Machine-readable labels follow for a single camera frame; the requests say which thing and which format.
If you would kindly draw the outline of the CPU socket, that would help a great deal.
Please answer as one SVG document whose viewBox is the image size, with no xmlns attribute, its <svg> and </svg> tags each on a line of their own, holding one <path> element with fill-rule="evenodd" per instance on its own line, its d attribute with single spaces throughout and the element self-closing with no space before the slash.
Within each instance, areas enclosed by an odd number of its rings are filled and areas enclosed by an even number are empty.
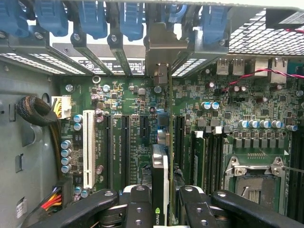
<svg viewBox="0 0 304 228">
<path fill-rule="evenodd" d="M 270 164 L 245 164 L 233 155 L 225 167 L 223 189 L 284 215 L 288 186 L 283 166 L 278 156 Z"/>
</svg>

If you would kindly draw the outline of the silver USB port block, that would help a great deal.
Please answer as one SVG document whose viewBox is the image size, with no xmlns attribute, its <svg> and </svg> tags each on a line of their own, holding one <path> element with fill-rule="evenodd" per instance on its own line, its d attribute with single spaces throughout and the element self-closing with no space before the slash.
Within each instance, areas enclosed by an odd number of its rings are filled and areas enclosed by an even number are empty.
<svg viewBox="0 0 304 228">
<path fill-rule="evenodd" d="M 245 61 L 241 58 L 217 60 L 216 74 L 222 76 L 242 76 L 245 73 Z"/>
</svg>

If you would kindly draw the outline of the silver locking lever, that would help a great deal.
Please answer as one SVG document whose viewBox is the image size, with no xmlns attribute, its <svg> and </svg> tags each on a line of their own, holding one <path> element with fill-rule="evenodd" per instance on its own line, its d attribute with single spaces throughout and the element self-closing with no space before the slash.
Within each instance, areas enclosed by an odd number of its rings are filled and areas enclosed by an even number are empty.
<svg viewBox="0 0 304 228">
<path fill-rule="evenodd" d="M 304 170 L 297 169 L 297 168 L 292 168 L 292 167 L 282 166 L 282 169 L 283 170 L 289 170 L 289 171 L 295 171 L 295 172 L 299 172 L 299 173 L 304 173 Z"/>
</svg>

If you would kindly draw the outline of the white expansion slot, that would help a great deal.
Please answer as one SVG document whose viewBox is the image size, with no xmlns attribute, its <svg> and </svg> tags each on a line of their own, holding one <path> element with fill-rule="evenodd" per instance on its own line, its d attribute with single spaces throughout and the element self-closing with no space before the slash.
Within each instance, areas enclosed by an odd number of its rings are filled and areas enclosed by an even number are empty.
<svg viewBox="0 0 304 228">
<path fill-rule="evenodd" d="M 95 185 L 95 111 L 83 111 L 83 175 L 84 188 Z"/>
</svg>

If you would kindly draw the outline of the blue card retention clip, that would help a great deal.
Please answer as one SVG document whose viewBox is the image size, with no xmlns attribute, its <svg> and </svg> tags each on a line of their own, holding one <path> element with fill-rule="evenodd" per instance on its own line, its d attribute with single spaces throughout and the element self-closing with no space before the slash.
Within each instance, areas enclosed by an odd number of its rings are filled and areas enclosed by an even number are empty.
<svg viewBox="0 0 304 228">
<path fill-rule="evenodd" d="M 121 2 L 120 32 L 130 42 L 143 38 L 143 3 Z"/>
<path fill-rule="evenodd" d="M 19 0 L 0 0 L 0 31 L 20 38 L 29 35 L 26 13 Z"/>
<path fill-rule="evenodd" d="M 202 26 L 202 48 L 211 53 L 227 53 L 230 27 L 228 7 L 204 5 L 200 25 Z"/>
<path fill-rule="evenodd" d="M 78 14 L 81 28 L 86 34 L 93 39 L 107 37 L 108 27 L 103 1 L 79 1 Z"/>
<path fill-rule="evenodd" d="M 181 23 L 184 14 L 186 13 L 187 5 L 172 4 L 169 6 L 169 23 Z"/>
<path fill-rule="evenodd" d="M 67 13 L 60 0 L 35 0 L 34 10 L 43 29 L 55 37 L 64 37 L 68 34 Z"/>
</svg>

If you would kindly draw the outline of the black open PC case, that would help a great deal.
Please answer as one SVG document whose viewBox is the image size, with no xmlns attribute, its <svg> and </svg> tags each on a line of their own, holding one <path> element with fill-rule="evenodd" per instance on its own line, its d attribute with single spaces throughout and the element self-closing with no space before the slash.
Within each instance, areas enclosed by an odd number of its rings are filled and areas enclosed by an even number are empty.
<svg viewBox="0 0 304 228">
<path fill-rule="evenodd" d="M 19 0 L 27 37 L 0 31 L 0 228 L 28 228 L 80 201 L 72 201 L 72 184 L 62 170 L 62 119 L 53 111 L 51 97 L 63 96 L 62 81 L 70 76 L 153 80 L 146 60 L 151 24 L 165 23 L 186 43 L 171 64 L 172 80 L 173 74 L 186 78 L 220 58 L 304 61 L 304 0 L 98 0 L 104 2 L 108 27 L 107 37 L 101 39 L 81 28 L 78 2 L 84 0 L 60 1 L 68 18 L 66 36 L 55 37 L 39 25 L 35 0 Z M 130 42 L 120 32 L 121 2 L 143 3 L 142 39 Z M 172 4 L 187 5 L 181 23 L 168 22 Z M 227 53 L 202 48 L 204 5 L 228 7 Z M 180 222 L 179 190 L 191 185 L 176 189 L 173 182 L 171 223 L 165 228 L 188 228 Z M 137 185 L 117 191 L 120 204 Z M 152 185 L 146 187 L 152 204 Z M 121 216 L 101 217 L 102 223 L 91 228 L 122 228 Z"/>
</svg>

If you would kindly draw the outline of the silver network port block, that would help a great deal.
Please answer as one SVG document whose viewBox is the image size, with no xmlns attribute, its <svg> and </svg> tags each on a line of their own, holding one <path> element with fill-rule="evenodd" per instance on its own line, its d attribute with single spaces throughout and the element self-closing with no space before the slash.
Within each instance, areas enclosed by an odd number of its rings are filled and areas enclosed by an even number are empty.
<svg viewBox="0 0 304 228">
<path fill-rule="evenodd" d="M 271 84 L 285 84 L 287 63 L 287 59 L 282 57 L 256 58 L 253 78 L 267 79 Z"/>
</svg>

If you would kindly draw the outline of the white power connector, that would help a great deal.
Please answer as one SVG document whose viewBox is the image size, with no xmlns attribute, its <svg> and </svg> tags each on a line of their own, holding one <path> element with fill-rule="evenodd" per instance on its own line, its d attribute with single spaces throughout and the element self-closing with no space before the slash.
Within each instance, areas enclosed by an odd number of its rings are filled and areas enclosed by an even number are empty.
<svg viewBox="0 0 304 228">
<path fill-rule="evenodd" d="M 52 96 L 51 104 L 53 111 L 58 119 L 68 119 L 71 117 L 71 97 L 69 96 Z"/>
</svg>

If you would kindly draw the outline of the green RAM stick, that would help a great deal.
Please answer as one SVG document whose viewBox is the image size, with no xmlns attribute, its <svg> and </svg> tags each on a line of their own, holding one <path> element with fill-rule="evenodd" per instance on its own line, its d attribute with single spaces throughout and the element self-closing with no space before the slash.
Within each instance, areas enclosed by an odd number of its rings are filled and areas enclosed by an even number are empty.
<svg viewBox="0 0 304 228">
<path fill-rule="evenodd" d="M 192 131 L 192 184 L 204 188 L 206 139 L 203 131 Z"/>
</svg>

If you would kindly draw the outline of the short black expansion slot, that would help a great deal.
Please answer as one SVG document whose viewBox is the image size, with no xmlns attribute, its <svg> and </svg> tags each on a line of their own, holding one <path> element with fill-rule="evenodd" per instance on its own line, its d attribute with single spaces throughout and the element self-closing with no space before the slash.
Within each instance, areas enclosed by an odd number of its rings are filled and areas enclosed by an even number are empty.
<svg viewBox="0 0 304 228">
<path fill-rule="evenodd" d="M 147 115 L 140 116 L 140 137 L 147 138 L 149 136 L 149 117 Z"/>
</svg>

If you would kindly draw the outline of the green motherboard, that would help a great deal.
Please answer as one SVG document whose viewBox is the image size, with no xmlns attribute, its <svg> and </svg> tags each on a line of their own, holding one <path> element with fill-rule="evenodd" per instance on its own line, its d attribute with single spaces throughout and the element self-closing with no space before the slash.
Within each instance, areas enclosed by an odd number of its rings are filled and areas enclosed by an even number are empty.
<svg viewBox="0 0 304 228">
<path fill-rule="evenodd" d="M 186 78 L 173 74 L 173 185 L 192 184 L 192 131 L 203 131 L 206 139 L 205 180 L 207 187 L 208 137 L 213 134 L 213 182 L 215 182 L 214 129 L 222 127 L 223 156 L 221 187 L 228 159 L 270 164 L 278 156 L 284 166 L 304 170 L 304 61 L 287 59 L 287 81 L 271 84 L 255 79 L 254 60 L 245 62 L 242 76 L 216 74 L 217 64 Z M 162 104 L 148 77 L 64 78 L 63 96 L 71 97 L 71 117 L 61 122 L 62 170 L 72 184 L 72 201 L 77 202 L 108 188 L 105 116 L 111 116 L 112 189 L 122 192 L 121 118 L 130 117 L 129 185 L 152 185 L 152 145 L 156 142 L 156 109 Z M 83 111 L 95 111 L 95 185 L 84 188 Z M 140 137 L 140 116 L 149 117 L 149 136 Z M 180 170 L 174 159 L 175 117 L 185 117 L 184 164 Z M 286 171 L 286 216 L 304 223 L 304 173 Z"/>
</svg>

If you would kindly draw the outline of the black RAM slot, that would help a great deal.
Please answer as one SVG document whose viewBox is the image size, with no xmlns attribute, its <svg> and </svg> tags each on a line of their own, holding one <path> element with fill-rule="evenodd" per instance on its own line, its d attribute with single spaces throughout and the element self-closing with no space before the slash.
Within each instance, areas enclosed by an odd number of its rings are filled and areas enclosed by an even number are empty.
<svg viewBox="0 0 304 228">
<path fill-rule="evenodd" d="M 207 187 L 208 194 L 212 192 L 213 182 L 213 134 L 208 133 L 208 166 L 207 166 Z"/>
<path fill-rule="evenodd" d="M 221 168 L 222 168 L 222 156 L 223 156 L 223 133 L 222 127 L 216 126 L 214 129 L 214 139 L 215 139 L 215 182 L 214 182 L 214 190 L 219 190 L 221 187 Z"/>
</svg>

